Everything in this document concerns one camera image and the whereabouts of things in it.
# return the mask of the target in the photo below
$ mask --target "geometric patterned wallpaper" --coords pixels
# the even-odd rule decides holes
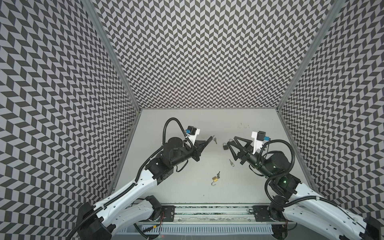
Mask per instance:
[[[384,224],[383,11],[344,4],[282,114],[319,191]]]
[[[142,108],[276,107],[333,0],[93,0]]]
[[[134,117],[79,0],[0,1],[0,239],[66,236]]]

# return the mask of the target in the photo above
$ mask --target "patterned wall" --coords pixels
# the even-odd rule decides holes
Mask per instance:
[[[143,108],[274,107],[333,0],[93,0]]]
[[[321,193],[382,223],[383,11],[347,1],[282,112]]]
[[[78,0],[0,1],[0,239],[67,235],[134,115]]]

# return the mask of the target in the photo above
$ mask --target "robotic arm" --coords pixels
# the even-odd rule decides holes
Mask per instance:
[[[172,137],[165,142],[170,121],[178,123],[185,140]],[[197,162],[200,160],[202,151],[213,137],[207,141],[196,140],[199,133],[200,129],[193,126],[184,130],[176,118],[168,119],[163,130],[163,145],[142,164],[136,178],[93,206],[89,203],[83,204],[78,211],[76,227],[66,239],[70,240],[77,231],[81,240],[108,240],[136,222],[146,219],[156,221],[160,217],[162,205],[154,196],[146,197],[135,206],[132,203],[167,179],[173,173],[174,166],[184,161],[187,161],[187,165],[189,158]]]
[[[250,168],[258,170],[267,178],[264,188],[272,202],[268,207],[271,219],[297,222],[332,240],[379,240],[381,224],[378,220],[350,213],[314,192],[289,173],[295,163],[295,153],[288,142],[272,140],[263,144],[265,132],[253,132],[252,138],[255,139],[254,146],[251,146],[252,140],[240,137],[234,137],[234,140],[227,145],[235,161],[240,159],[242,165],[248,162]],[[266,146],[275,142],[287,145],[292,156],[290,162],[281,151],[271,151],[262,155]],[[277,194],[273,198],[268,193],[268,185]]]

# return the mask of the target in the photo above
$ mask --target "white table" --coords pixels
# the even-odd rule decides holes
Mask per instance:
[[[184,129],[188,125],[200,128],[198,140],[207,140],[215,135],[217,145],[212,141],[202,152],[200,161],[189,159],[188,165],[146,192],[143,197],[154,195],[161,203],[270,203],[264,192],[265,178],[255,175],[248,163],[236,162],[229,150],[222,144],[234,136],[251,139],[252,131],[265,131],[271,139],[288,141],[288,137],[275,109],[159,109],[143,110],[140,116],[126,160],[122,167],[116,189],[135,178],[140,165],[161,146],[162,131],[166,120],[175,117]],[[181,130],[172,121],[167,128],[167,140],[171,137],[183,139]],[[271,144],[270,151],[283,151],[291,159],[289,149],[281,143]],[[212,177],[220,171],[216,186],[211,186]],[[307,183],[296,160],[291,174]]]

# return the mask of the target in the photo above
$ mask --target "open padlock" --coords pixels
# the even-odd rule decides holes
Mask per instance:
[[[212,186],[216,185],[216,184],[213,185],[213,183],[214,183],[214,182],[217,182],[219,178],[220,178],[220,172],[217,174],[217,176],[215,176],[215,177],[212,178],[213,182],[211,183],[211,185],[212,185]]]

